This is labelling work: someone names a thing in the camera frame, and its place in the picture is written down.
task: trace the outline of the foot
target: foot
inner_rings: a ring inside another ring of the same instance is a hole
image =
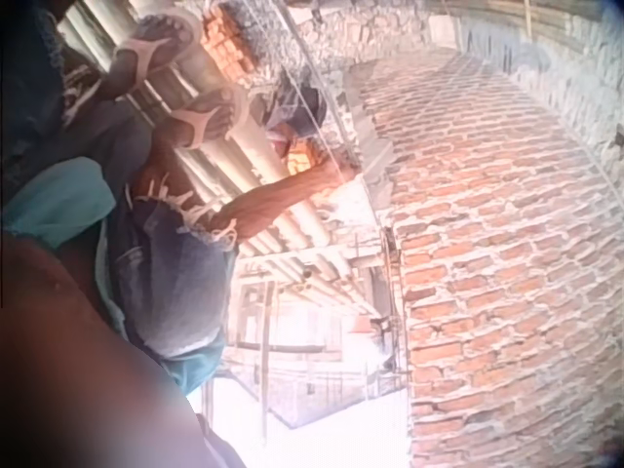
[[[197,141],[211,141],[223,138],[232,128],[234,102],[231,90],[217,90],[197,96],[182,110],[203,115],[210,115],[206,127],[181,120],[183,115],[174,112],[154,129],[154,137],[166,140],[176,148],[192,148]]]
[[[196,40],[193,25],[175,15],[148,16],[140,21],[132,40],[163,43],[156,48],[149,63],[147,72],[161,69],[187,51]],[[101,92],[107,98],[117,98],[131,91],[145,77],[138,76],[139,54],[145,52],[135,50],[133,41],[122,45],[116,52],[110,65],[110,71],[101,86]]]
[[[343,155],[336,156],[336,161],[327,158],[319,166],[328,178],[331,188],[337,188],[350,182],[360,172],[358,168]]]

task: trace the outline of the denim shorts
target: denim shorts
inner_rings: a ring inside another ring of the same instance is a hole
[[[124,198],[108,219],[115,300],[141,341],[135,345],[155,359],[206,346],[221,329],[238,249],[212,237],[153,198]]]

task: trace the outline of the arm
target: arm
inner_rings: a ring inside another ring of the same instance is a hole
[[[225,205],[213,216],[212,229],[223,229],[231,219],[236,219],[238,241],[244,242],[269,227],[291,206],[307,200],[315,193],[335,189],[341,182],[340,173],[334,169],[332,162],[327,162],[303,173],[262,185]]]
[[[171,146],[154,139],[147,167],[133,183],[133,195],[147,194],[152,180],[155,187],[160,187],[165,175],[170,194],[179,196],[194,189]],[[269,227],[289,207],[307,200],[315,193],[335,189],[354,176],[355,172],[350,166],[341,166],[338,171],[332,161],[327,161],[303,173],[250,190],[225,205],[212,218],[204,216],[198,222],[210,232],[224,229],[230,220],[236,219],[237,239],[240,244]],[[193,192],[193,196],[182,207],[187,210],[203,203]]]

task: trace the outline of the brick column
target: brick column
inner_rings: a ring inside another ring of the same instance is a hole
[[[359,86],[398,158],[414,466],[584,466],[622,415],[616,198],[474,58],[379,61]]]

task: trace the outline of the sandal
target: sandal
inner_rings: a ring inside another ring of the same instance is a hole
[[[209,138],[208,140],[217,139],[218,137],[230,139],[231,133],[246,122],[249,116],[249,106],[247,103],[246,92],[243,88],[237,85],[228,84],[221,88],[220,93],[222,100],[225,100],[226,103],[229,103],[232,106],[231,121],[230,125],[228,125],[229,129],[223,135],[217,135],[216,137]],[[221,108],[221,105],[216,105],[207,111],[192,110],[191,107],[197,103],[198,99],[205,96],[206,95],[196,97],[184,108],[175,110],[170,114],[169,118],[184,122],[185,124],[190,125],[193,129],[193,138],[189,144],[180,146],[183,149],[197,149],[204,141],[207,141],[206,129]]]
[[[150,41],[130,37],[122,44],[120,44],[119,47],[115,50],[115,57],[123,51],[133,52],[136,54],[136,66],[134,70],[135,81],[130,91],[135,90],[141,83],[143,83],[149,74],[163,68],[167,68],[175,61],[184,57],[184,55],[192,50],[194,45],[200,43],[204,35],[204,30],[201,22],[197,18],[195,18],[193,14],[191,14],[187,10],[184,10],[183,8],[170,8],[168,10],[165,10],[162,14],[158,16],[169,17],[184,22],[187,30],[192,35],[192,39],[177,54],[175,54],[171,58],[171,60],[160,65],[152,66],[151,68],[149,65],[158,48],[161,47],[163,44],[172,41],[173,38],[166,37],[163,39]]]

